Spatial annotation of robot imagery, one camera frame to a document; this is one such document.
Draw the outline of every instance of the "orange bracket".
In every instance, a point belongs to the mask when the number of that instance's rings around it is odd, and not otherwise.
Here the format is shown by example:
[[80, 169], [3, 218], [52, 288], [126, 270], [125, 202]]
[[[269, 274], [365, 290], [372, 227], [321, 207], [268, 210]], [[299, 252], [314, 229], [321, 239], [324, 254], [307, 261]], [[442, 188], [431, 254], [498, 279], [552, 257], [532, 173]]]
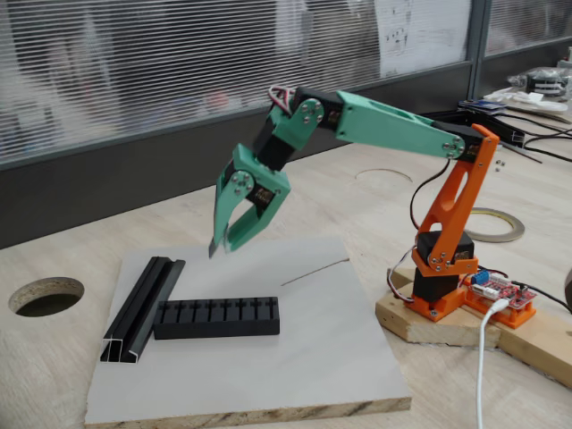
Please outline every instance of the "orange bracket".
[[[416, 248], [413, 250], [413, 260], [424, 277], [476, 273], [478, 269], [478, 259], [475, 257], [457, 259], [454, 262], [453, 258], [483, 184], [484, 176], [494, 157], [494, 151], [499, 144], [499, 137], [482, 125], [473, 124], [473, 128], [484, 135], [480, 147], [468, 149], [469, 153], [478, 150], [475, 162], [457, 161], [419, 227], [417, 236], [420, 233], [429, 232], [435, 223], [440, 223], [442, 226], [441, 235], [427, 261], [421, 258]], [[455, 199], [465, 175], [467, 175], [467, 183]]]

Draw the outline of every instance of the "robotic arm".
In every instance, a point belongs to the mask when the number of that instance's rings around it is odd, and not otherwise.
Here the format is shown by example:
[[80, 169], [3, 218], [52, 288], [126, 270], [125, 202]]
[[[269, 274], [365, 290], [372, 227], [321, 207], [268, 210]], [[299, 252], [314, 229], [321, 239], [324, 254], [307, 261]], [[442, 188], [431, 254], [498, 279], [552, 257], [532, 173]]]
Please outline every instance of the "robotic arm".
[[[316, 128], [323, 128], [352, 143], [457, 160], [416, 236], [412, 256], [420, 280], [416, 279], [414, 295], [421, 299], [418, 302], [434, 303], [457, 288], [460, 274], [476, 273], [478, 261], [464, 227], [498, 144], [497, 136], [479, 125], [470, 128], [432, 121], [343, 91], [329, 94], [300, 87], [269, 92], [274, 104], [254, 151], [238, 144], [216, 183], [209, 256], [221, 243], [227, 251], [240, 248], [270, 223], [290, 192], [283, 166], [308, 143]], [[456, 198], [465, 174], [466, 185]], [[244, 199], [253, 206], [229, 227], [232, 211]], [[440, 223], [442, 230], [431, 231], [434, 223]], [[434, 286], [434, 277], [440, 278], [441, 286]]]

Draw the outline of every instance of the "white board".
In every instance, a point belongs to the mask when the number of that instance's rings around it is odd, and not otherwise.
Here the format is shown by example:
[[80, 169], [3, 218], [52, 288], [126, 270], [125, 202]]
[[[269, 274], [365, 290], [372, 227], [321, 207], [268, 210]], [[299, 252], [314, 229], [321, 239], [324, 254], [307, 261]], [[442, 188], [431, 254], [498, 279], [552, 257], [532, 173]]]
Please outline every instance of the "white board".
[[409, 397], [339, 239], [260, 241], [212, 260], [206, 247], [129, 253], [108, 325], [153, 256], [187, 261], [171, 300], [277, 296], [281, 333], [151, 337], [136, 365], [98, 362], [87, 425]]

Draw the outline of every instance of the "tape roll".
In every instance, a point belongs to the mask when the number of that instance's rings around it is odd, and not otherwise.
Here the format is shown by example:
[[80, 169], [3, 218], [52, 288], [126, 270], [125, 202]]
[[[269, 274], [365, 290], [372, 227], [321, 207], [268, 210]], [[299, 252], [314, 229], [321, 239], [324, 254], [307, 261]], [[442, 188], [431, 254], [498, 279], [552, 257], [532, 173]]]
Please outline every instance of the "tape roll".
[[465, 230], [468, 236], [473, 240], [484, 241], [485, 243], [508, 243], [509, 241], [518, 240], [525, 233], [525, 225], [512, 214], [483, 207], [474, 207], [473, 210], [471, 210], [471, 214], [498, 217], [512, 226], [512, 231], [505, 234], [481, 234], [480, 232]]

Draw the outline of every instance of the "wooden base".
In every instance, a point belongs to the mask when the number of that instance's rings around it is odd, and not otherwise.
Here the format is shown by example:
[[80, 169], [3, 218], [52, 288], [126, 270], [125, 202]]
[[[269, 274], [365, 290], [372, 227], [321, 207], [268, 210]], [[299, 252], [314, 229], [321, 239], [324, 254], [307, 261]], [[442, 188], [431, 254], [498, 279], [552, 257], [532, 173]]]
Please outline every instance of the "wooden base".
[[[415, 270], [399, 270], [393, 284], [410, 296]], [[407, 342], [477, 346], [483, 315], [463, 306], [439, 322], [432, 322], [405, 307], [388, 294], [377, 301], [375, 314], [379, 323]], [[538, 310], [517, 329], [489, 322], [485, 347], [498, 347], [526, 364], [572, 387], [572, 324]]]

